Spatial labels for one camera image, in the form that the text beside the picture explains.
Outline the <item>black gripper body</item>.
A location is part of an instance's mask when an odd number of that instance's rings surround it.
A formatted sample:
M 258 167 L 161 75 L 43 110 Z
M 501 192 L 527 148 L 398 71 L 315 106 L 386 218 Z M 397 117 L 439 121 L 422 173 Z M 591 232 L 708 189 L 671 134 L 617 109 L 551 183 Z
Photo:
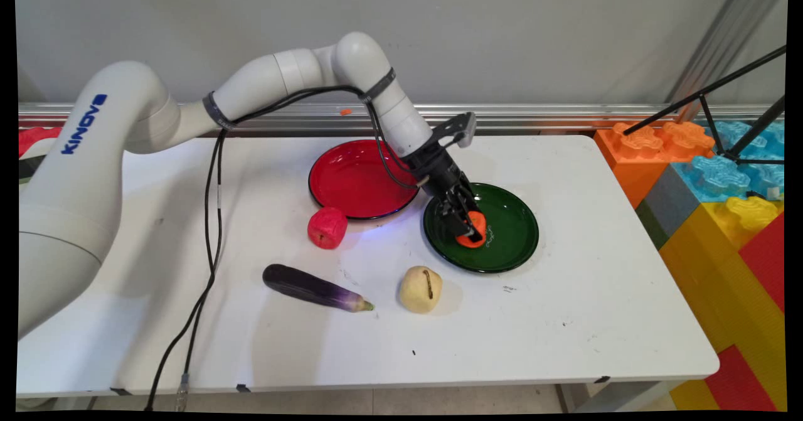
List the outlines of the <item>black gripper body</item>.
M 439 140 L 431 137 L 401 161 L 417 181 L 427 180 L 423 185 L 425 192 L 436 198 L 440 206 L 465 210 L 464 188 L 472 189 L 471 183 Z

